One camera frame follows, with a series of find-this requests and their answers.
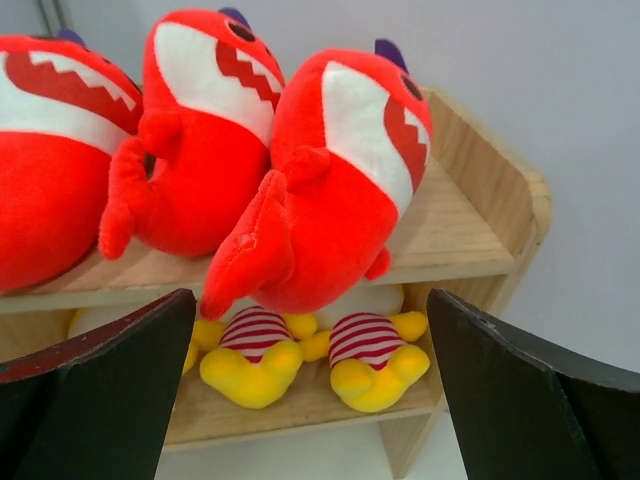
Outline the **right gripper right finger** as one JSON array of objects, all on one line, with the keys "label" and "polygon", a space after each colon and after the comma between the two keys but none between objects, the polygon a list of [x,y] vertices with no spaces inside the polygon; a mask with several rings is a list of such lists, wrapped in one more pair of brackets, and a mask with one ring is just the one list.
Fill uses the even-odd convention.
[{"label": "right gripper right finger", "polygon": [[432,343],[470,479],[636,479],[639,375],[434,288]]}]

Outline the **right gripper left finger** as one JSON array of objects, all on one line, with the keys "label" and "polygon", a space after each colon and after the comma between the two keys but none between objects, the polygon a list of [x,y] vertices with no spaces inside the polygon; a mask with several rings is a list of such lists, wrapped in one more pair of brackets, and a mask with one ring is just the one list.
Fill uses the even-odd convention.
[{"label": "right gripper left finger", "polygon": [[2,363],[2,478],[153,478],[195,310],[193,292],[178,289]]}]

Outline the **yellow frog plush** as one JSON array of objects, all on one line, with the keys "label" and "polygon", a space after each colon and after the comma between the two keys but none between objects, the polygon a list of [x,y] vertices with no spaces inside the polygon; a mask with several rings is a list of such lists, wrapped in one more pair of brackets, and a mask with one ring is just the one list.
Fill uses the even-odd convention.
[{"label": "yellow frog plush", "polygon": [[396,404],[431,366],[416,345],[426,333],[421,311],[403,309],[404,288],[355,288],[311,313],[287,320],[303,359],[326,359],[333,392],[349,408],[376,413]]},{"label": "yellow frog plush", "polygon": [[311,314],[287,315],[257,304],[219,321],[200,319],[192,340],[205,385],[246,409],[264,409],[292,385],[303,364],[300,342],[318,331]]}]

